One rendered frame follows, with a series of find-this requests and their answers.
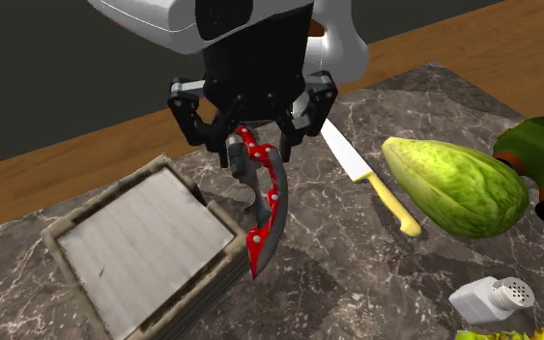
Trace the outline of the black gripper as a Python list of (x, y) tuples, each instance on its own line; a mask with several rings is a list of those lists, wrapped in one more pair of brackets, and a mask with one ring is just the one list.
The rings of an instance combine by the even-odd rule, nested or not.
[[(313, 5), (272, 15), (234, 33), (203, 51), (205, 81), (176, 77), (169, 86), (167, 105), (190, 146), (204, 145), (219, 157), (221, 168), (229, 166), (226, 139), (235, 123), (223, 111), (236, 97), (245, 99), (245, 117), (261, 120), (270, 112), (270, 101), (286, 109), (304, 90), (302, 76)], [(304, 136), (317, 136), (338, 95), (328, 71), (305, 77), (307, 102), (299, 117), (290, 109), (275, 121), (281, 130), (279, 151), (283, 162)], [(205, 97), (218, 110), (208, 124), (197, 113)]]

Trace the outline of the red grey curved knife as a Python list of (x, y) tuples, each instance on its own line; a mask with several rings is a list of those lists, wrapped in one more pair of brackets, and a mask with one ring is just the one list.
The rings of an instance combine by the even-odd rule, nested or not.
[[(245, 125), (238, 125), (228, 138), (227, 152), (232, 176), (255, 194), (248, 210), (254, 214), (256, 226), (245, 238), (251, 275), (255, 279), (269, 263), (284, 232), (288, 213), (287, 177), (279, 150), (271, 144), (259, 144)], [(261, 194), (258, 168), (267, 169), (272, 181), (266, 197)]]

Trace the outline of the grey square framed tray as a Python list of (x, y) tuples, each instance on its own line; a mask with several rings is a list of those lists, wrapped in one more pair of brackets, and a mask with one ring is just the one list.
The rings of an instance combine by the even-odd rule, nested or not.
[(41, 236), (96, 340), (180, 340), (249, 270), (244, 230), (165, 154)]

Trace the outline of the green oval melon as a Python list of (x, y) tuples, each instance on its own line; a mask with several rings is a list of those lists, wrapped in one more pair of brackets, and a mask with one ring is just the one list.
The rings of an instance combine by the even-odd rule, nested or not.
[(528, 208), (529, 190), (519, 175), (478, 150), (389, 137), (382, 153), (394, 180), (450, 235), (492, 238), (514, 226)]

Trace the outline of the white salt shaker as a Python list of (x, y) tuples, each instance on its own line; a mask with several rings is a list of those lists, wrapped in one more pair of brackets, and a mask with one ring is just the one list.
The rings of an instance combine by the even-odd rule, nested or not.
[(470, 325), (500, 322), (515, 311), (534, 305), (531, 287), (516, 277), (483, 277), (461, 286), (449, 302)]

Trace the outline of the yellow green leafy thing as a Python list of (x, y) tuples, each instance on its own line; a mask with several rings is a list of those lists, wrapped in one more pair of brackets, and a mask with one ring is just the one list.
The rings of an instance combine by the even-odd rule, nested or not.
[(480, 334), (468, 330), (459, 330), (456, 333), (454, 340), (544, 340), (544, 326), (536, 329), (532, 335), (517, 331)]

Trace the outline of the yellow handled kitchen knife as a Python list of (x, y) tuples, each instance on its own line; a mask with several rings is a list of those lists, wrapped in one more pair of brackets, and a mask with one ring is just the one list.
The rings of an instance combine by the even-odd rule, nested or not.
[(418, 222), (393, 195), (350, 141), (329, 119), (326, 119), (323, 123), (321, 134), (351, 181), (354, 183), (369, 182), (383, 204), (398, 219), (400, 231), (412, 238), (419, 237), (422, 229)]

